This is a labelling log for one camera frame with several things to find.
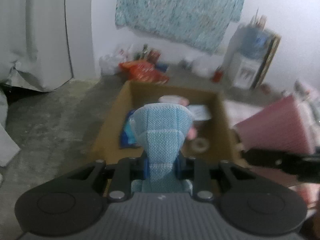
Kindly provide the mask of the red snack bag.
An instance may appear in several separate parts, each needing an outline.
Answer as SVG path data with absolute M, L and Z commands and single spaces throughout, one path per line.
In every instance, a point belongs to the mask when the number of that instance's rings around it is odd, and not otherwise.
M 146 60 L 122 62 L 118 66 L 128 80 L 159 84 L 169 81 L 167 75 L 157 70 L 154 64 Z

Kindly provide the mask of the light blue towel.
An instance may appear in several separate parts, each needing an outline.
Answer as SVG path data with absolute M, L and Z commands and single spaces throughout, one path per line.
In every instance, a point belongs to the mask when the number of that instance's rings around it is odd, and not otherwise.
M 133 181 L 133 192 L 192 192 L 191 182 L 178 180 L 174 168 L 192 124 L 191 112 L 175 103 L 147 104 L 134 112 L 130 125 L 148 158 L 148 177 Z

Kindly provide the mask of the white water dispenser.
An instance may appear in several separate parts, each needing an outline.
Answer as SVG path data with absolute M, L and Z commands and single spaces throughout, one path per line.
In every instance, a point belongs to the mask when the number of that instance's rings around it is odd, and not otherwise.
M 262 60 L 250 59 L 235 53 L 228 70 L 228 78 L 232 86 L 250 89 L 261 65 Z

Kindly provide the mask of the pink bubble mailer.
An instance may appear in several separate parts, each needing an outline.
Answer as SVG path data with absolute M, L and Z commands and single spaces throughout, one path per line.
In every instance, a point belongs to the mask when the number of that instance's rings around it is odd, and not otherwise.
M 314 154 L 315 141 L 301 103 L 294 95 L 274 102 L 234 126 L 246 150 Z

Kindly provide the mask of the tall patterned board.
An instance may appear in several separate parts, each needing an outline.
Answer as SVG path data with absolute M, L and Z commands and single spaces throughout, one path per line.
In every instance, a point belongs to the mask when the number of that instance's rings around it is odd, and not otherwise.
M 258 70 L 258 73 L 256 75 L 256 78 L 252 84 L 252 89 L 256 89 L 259 87 L 262 83 L 263 80 L 269 70 L 269 67 L 274 59 L 274 56 L 277 52 L 277 49 L 279 47 L 281 41 L 281 36 L 275 33 L 272 33 L 271 35 L 271 41 L 268 46 L 268 50 L 266 55 L 264 56 L 263 62 Z

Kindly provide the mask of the brown cardboard box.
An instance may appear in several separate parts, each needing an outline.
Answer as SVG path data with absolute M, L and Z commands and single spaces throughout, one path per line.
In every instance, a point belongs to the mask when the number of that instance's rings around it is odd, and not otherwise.
M 196 153 L 186 142 L 187 133 L 195 125 L 195 115 L 176 103 L 160 103 L 164 95 L 184 97 L 194 105 L 208 107 L 211 118 L 198 125 L 200 135 L 209 141 L 204 153 Z M 127 81 L 101 126 L 91 147 L 89 159 L 103 159 L 116 164 L 126 157 L 148 155 L 148 178 L 135 179 L 136 192 L 184 192 L 190 184 L 174 175 L 174 161 L 179 152 L 196 156 L 209 164 L 221 160 L 237 162 L 235 140 L 223 96 L 219 92 Z

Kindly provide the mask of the pink bunny plush toy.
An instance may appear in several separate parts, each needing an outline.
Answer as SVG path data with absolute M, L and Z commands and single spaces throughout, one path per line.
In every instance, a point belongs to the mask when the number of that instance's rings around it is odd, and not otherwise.
M 187 107 L 189 105 L 189 100 L 182 98 L 180 100 L 180 105 Z M 186 135 L 186 138 L 188 140 L 194 140 L 197 137 L 197 129 L 194 127 L 194 125 L 191 126 L 191 128 L 189 129 L 189 132 Z

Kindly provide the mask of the teal floral wall cloth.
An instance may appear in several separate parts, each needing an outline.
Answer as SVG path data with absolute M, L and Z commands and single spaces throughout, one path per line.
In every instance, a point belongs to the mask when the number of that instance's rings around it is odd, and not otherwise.
M 117 0 L 115 24 L 213 54 L 244 0 Z

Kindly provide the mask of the white plastic bag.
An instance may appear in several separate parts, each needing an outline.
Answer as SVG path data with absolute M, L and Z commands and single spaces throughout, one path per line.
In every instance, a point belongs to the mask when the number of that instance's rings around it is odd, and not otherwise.
M 123 58 L 114 55 L 105 55 L 99 59 L 99 67 L 101 74 L 105 75 L 116 75 L 120 72 L 119 64 L 122 63 Z

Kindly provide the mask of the white tape roll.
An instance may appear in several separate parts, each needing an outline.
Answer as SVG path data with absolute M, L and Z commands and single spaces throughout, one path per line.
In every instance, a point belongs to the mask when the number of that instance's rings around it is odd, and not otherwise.
M 196 138 L 191 142 L 191 148 L 196 153 L 204 153 L 210 147 L 210 143 L 206 138 Z

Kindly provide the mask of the blue white wet wipes pack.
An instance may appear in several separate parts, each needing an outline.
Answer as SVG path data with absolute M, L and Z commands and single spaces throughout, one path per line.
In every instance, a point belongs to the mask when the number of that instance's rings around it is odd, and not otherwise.
M 130 110 L 125 117 L 122 129 L 119 135 L 119 147 L 121 149 L 140 147 L 130 125 L 130 120 L 135 111 L 136 111 L 135 109 Z

